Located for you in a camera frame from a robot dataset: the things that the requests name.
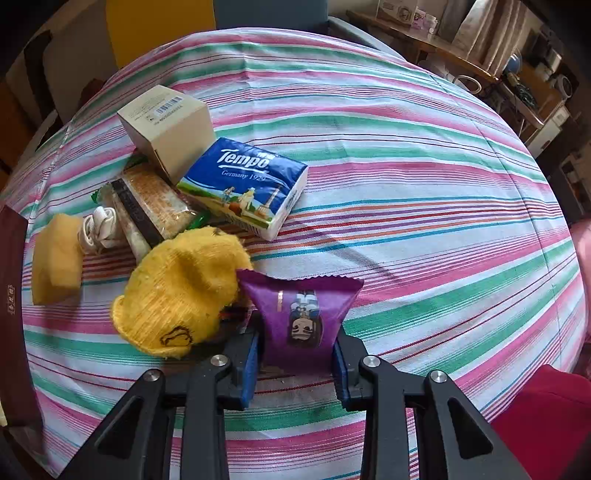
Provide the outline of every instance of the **metal screw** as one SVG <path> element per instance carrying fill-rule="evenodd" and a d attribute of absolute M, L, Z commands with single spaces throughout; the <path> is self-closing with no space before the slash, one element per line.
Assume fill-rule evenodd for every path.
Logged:
<path fill-rule="evenodd" d="M 211 359 L 211 363 L 215 367 L 223 367 L 228 363 L 228 357 L 226 355 L 214 355 Z"/>
<path fill-rule="evenodd" d="M 429 376 L 435 383 L 443 383 L 447 380 L 447 374 L 441 370 L 433 370 Z"/>
<path fill-rule="evenodd" d="M 142 377 L 146 382 L 155 382 L 160 378 L 160 370 L 156 370 L 155 368 L 146 370 Z"/>
<path fill-rule="evenodd" d="M 374 355 L 368 355 L 368 356 L 364 357 L 364 359 L 363 359 L 363 364 L 370 367 L 370 368 L 375 368 L 380 363 L 381 363 L 381 360 Z"/>

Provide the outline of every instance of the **purple snack bag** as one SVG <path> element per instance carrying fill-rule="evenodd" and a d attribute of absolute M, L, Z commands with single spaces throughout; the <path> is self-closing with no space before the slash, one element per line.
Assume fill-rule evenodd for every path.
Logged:
<path fill-rule="evenodd" d="M 236 275 L 264 320 L 265 363 L 292 374 L 329 373 L 340 325 L 363 280 L 280 280 L 254 270 L 237 270 Z"/>

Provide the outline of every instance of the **brown book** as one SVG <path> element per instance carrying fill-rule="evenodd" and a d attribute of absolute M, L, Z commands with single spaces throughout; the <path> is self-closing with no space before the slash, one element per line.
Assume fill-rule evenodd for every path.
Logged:
<path fill-rule="evenodd" d="M 0 403 L 10 427 L 42 423 L 22 333 L 22 258 L 27 223 L 17 212 L 0 205 L 0 338 L 4 342 L 0 348 Z"/>

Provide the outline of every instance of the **yellow sponge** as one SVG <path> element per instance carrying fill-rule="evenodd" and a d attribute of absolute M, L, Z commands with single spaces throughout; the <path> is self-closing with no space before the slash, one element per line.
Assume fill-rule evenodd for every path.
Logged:
<path fill-rule="evenodd" d="M 56 214 L 41 231 L 33 250 L 31 290 L 34 305 L 48 305 L 75 295 L 82 281 L 78 230 L 82 218 Z"/>

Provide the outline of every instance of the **cartoon character print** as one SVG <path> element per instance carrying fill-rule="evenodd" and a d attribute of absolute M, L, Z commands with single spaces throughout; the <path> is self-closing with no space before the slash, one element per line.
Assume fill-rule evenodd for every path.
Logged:
<path fill-rule="evenodd" d="M 162 346 L 187 346 L 193 343 L 193 337 L 187 327 L 177 326 L 160 337 Z"/>
<path fill-rule="evenodd" d="M 322 338 L 322 318 L 314 290 L 299 291 L 290 306 L 289 345 L 315 348 Z"/>
<path fill-rule="evenodd" d="M 234 190 L 234 187 L 228 187 L 226 190 L 223 191 L 222 203 L 225 208 L 227 208 L 228 205 L 230 205 L 230 198 L 232 197 L 232 193 L 234 192 Z"/>

